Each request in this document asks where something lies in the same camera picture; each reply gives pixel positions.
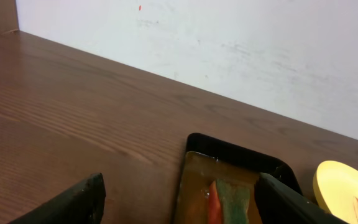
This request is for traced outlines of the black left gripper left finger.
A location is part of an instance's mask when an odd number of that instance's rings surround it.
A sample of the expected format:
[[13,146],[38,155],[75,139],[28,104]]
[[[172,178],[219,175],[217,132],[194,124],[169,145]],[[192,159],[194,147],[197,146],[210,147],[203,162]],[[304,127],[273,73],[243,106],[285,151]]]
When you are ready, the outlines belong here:
[[95,173],[10,224],[99,224],[104,215],[105,198],[103,175]]

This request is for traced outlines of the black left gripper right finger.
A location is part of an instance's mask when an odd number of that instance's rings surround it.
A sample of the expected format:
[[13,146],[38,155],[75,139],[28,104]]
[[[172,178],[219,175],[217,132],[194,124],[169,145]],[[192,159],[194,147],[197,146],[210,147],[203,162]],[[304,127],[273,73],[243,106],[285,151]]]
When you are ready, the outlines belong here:
[[259,175],[254,198],[264,224],[346,224],[270,174]]

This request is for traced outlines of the orange green sponge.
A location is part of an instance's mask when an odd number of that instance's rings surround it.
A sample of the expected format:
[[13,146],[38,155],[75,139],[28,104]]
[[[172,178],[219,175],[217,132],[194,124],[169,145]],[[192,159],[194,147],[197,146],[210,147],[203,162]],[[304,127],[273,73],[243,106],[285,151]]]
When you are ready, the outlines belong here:
[[209,186],[208,224],[249,224],[250,189],[217,179]]

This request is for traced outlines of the yellow plate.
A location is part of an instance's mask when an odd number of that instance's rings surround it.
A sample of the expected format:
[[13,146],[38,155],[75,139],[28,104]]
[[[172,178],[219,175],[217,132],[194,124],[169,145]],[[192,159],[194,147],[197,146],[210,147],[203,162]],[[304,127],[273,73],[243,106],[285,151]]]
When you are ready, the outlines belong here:
[[313,191],[323,210],[358,224],[358,170],[338,161],[324,161],[314,173]]

